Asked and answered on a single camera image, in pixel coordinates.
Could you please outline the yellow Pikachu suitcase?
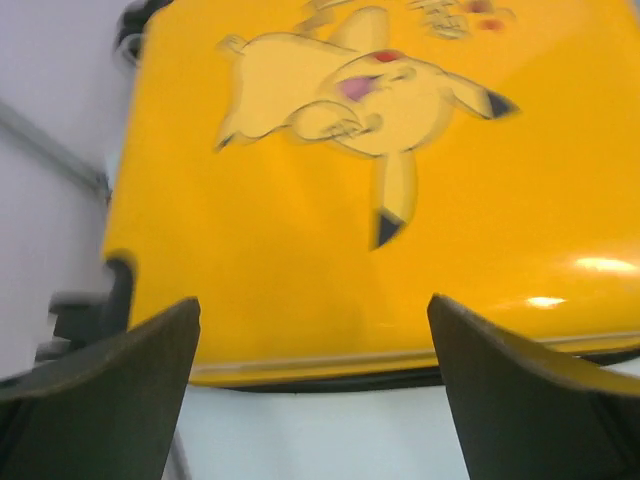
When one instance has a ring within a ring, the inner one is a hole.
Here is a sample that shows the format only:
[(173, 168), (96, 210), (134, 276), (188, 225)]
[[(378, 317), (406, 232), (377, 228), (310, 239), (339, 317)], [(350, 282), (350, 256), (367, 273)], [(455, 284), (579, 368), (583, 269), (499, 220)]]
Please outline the yellow Pikachu suitcase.
[(417, 382), (445, 294), (558, 350), (639, 353), (634, 1), (148, 1), (106, 298), (81, 348), (186, 297), (191, 379)]

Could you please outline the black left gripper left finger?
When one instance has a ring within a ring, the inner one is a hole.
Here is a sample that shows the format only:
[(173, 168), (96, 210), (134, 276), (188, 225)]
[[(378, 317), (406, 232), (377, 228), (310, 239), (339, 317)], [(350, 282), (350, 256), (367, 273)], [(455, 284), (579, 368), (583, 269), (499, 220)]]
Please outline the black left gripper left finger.
[(159, 479), (200, 335), (186, 298), (1, 384), (4, 479)]

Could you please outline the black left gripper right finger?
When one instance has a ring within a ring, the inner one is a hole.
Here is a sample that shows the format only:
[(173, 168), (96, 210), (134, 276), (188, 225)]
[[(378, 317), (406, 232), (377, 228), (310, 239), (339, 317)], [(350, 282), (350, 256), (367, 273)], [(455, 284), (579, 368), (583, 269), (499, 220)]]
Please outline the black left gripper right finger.
[(636, 479), (639, 380), (505, 330), (442, 295), (429, 326), (472, 479)]

